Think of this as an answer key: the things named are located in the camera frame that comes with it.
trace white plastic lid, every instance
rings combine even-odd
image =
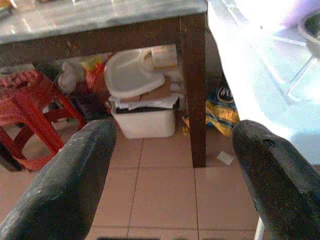
[[[105,65],[104,79],[110,94],[124,99],[150,92],[165,83],[162,73],[147,71],[142,67],[144,49],[122,51]]]

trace wooden table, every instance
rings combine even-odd
[[[176,44],[183,56],[193,166],[205,167],[206,1],[90,1],[62,10],[62,1],[36,5],[0,20],[0,66]]]

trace snack bag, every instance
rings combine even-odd
[[[189,127],[189,117],[183,117]],[[223,135],[230,136],[232,128],[239,122],[239,115],[232,93],[228,87],[220,87],[209,95],[205,102],[205,124],[216,127]]]

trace ceramic tile floor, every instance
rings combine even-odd
[[[66,141],[74,124],[55,125]],[[252,240],[258,215],[237,161],[230,166],[216,157],[232,154],[230,139],[207,131],[207,168],[192,168],[188,135],[182,122],[168,138],[126,139],[117,130],[104,191],[87,240],[101,236],[161,240]],[[25,153],[46,151],[33,137]],[[36,173],[0,168],[0,222]],[[270,234],[265,240],[271,240]]]

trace table leg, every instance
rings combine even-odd
[[[194,168],[206,166],[205,14],[181,17],[183,72]]]

